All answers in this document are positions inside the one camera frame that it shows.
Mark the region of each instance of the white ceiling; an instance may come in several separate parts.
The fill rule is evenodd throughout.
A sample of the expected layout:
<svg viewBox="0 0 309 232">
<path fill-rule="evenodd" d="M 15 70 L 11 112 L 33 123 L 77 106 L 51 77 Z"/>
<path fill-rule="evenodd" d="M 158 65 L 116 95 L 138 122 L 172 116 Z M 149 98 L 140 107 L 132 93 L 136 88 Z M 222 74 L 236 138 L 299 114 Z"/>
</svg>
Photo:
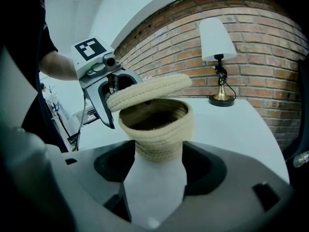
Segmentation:
<svg viewBox="0 0 309 232">
<path fill-rule="evenodd" d="M 45 0 L 46 23 L 59 52 L 88 37 L 101 0 Z"/>
</svg>

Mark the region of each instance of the black base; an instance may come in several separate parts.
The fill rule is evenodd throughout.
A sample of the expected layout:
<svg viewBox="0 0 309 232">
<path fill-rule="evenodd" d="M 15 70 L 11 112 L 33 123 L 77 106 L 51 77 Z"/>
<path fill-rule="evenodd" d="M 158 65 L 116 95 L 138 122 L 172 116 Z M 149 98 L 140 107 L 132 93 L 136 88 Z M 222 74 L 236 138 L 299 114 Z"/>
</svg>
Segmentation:
<svg viewBox="0 0 309 232">
<path fill-rule="evenodd" d="M 219 101 L 217 99 L 215 99 L 216 95 L 209 95 L 209 103 L 211 105 L 214 105 L 214 106 L 220 106 L 220 107 L 228 107 L 228 106 L 232 106 L 234 105 L 234 100 L 235 98 L 234 97 L 230 97 L 228 100 L 226 101 Z"/>
</svg>

